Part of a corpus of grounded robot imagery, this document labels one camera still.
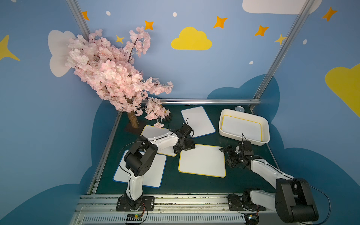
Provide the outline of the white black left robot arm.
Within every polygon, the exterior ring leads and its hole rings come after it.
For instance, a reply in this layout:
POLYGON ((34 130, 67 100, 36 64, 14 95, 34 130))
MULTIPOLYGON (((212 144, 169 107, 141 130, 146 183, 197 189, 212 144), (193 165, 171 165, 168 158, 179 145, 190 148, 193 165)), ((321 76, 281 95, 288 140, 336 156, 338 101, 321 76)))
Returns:
POLYGON ((195 148, 192 136, 194 130, 188 124, 180 129, 168 131, 164 135, 147 138, 140 136, 124 156, 125 166, 129 170, 129 182, 125 198, 129 203, 140 204, 143 196, 143 176, 150 169, 158 151, 172 147, 175 154, 195 148))

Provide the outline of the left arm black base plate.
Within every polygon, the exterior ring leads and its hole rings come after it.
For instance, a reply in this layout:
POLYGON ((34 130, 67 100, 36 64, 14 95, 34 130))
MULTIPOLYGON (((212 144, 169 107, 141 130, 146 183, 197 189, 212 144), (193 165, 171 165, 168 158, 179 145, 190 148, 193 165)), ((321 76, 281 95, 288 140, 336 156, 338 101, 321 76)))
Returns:
POLYGON ((137 200, 131 200, 130 197, 125 195, 118 198, 115 210, 117 212, 152 212, 154 210, 154 204, 155 197, 153 196, 141 196, 137 200))

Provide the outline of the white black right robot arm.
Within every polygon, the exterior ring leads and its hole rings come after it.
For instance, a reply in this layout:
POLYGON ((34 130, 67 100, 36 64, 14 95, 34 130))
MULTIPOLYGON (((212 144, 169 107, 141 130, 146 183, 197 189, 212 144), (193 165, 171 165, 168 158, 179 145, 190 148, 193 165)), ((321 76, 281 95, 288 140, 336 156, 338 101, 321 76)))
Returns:
POLYGON ((229 145, 220 151, 227 155, 226 163, 231 168, 242 165, 275 188, 274 193, 254 188, 245 190, 242 196, 231 194, 228 196, 230 208, 234 208, 237 198, 240 208, 250 212, 258 212, 261 208, 271 210, 284 223, 314 222, 319 219, 308 182, 280 171, 263 157, 254 154, 250 141, 240 141, 237 146, 229 145))

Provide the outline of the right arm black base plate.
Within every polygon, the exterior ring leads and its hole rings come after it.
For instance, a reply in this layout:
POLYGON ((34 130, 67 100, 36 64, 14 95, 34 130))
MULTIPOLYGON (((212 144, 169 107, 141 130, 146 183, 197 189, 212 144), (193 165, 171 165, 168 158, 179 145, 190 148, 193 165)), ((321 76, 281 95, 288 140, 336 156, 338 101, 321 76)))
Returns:
POLYGON ((228 207, 230 211, 248 211, 248 212, 257 212, 257 211, 266 211, 267 209, 260 205, 255 205, 250 201, 247 195, 245 198, 236 194, 230 194, 227 197, 228 207))

